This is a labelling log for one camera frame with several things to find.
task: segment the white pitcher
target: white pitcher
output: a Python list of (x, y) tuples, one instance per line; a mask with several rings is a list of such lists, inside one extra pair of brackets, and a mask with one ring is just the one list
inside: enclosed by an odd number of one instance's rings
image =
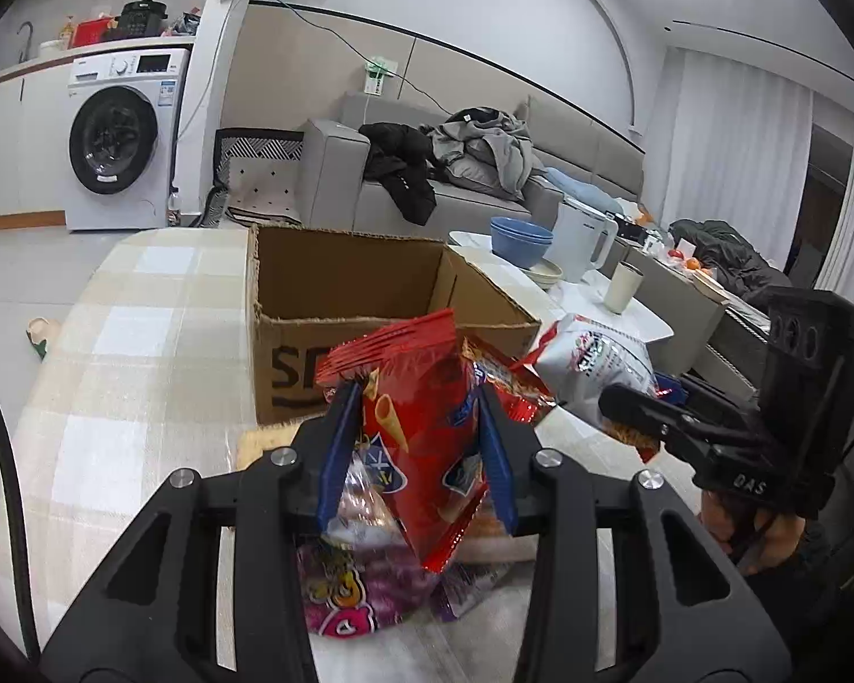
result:
[(553, 245), (544, 256), (560, 266), (567, 282), (580, 282), (585, 272), (606, 262), (617, 230), (613, 218), (567, 195), (553, 227)]

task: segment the bolt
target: bolt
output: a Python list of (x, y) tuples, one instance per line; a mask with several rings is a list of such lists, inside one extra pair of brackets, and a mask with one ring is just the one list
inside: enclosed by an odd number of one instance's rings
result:
[(298, 453), (290, 447), (278, 447), (272, 451), (269, 459), (272, 460), (272, 464), (276, 464), (278, 467), (287, 467), (289, 464), (296, 463)]
[(171, 477), (169, 478), (170, 483), (175, 488), (186, 488), (188, 485), (192, 485), (194, 480), (196, 480), (196, 476), (187, 467), (181, 467), (171, 472)]
[(664, 475), (657, 470), (643, 470), (639, 473), (638, 479), (647, 491), (656, 491), (664, 484)]
[(544, 469), (550, 469), (563, 464), (563, 456), (556, 449), (542, 449), (535, 453), (535, 462)]

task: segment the stack of bowls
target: stack of bowls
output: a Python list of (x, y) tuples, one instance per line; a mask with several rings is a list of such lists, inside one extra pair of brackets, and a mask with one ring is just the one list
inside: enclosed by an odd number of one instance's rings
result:
[(494, 254), (522, 269), (541, 261), (553, 244), (553, 234), (546, 228), (515, 218), (491, 218), (490, 237)]

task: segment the white snack bag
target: white snack bag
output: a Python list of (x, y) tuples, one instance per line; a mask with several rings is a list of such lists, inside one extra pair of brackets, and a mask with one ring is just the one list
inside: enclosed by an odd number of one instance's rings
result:
[(553, 325), (527, 360), (565, 410), (599, 429), (598, 397), (607, 385), (656, 392), (655, 371), (642, 341), (574, 313)]

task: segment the checkered tablecloth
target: checkered tablecloth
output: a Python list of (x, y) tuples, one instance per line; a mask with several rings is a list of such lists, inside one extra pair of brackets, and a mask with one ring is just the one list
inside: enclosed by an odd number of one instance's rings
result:
[[(174, 469), (232, 469), (237, 437), (255, 424), (248, 371), (247, 233), (164, 229), (135, 234), (107, 257), (43, 362), (14, 436), (23, 490), (35, 619), (42, 645), (143, 502)], [(480, 250), (467, 260), (545, 324), (562, 316), (518, 270)], [(563, 410), (538, 435), (592, 472), (629, 478), (635, 450)], [(690, 504), (685, 465), (656, 467)], [(0, 502), (0, 623), (20, 644), (5, 509)], [(613, 559), (601, 547), (600, 665), (613, 659)], [(233, 666), (233, 535), (219, 565), (219, 661)], [(398, 627), (354, 640), (312, 637), (323, 681), (510, 680), (531, 596), (520, 566), (453, 624), (422, 609)]]

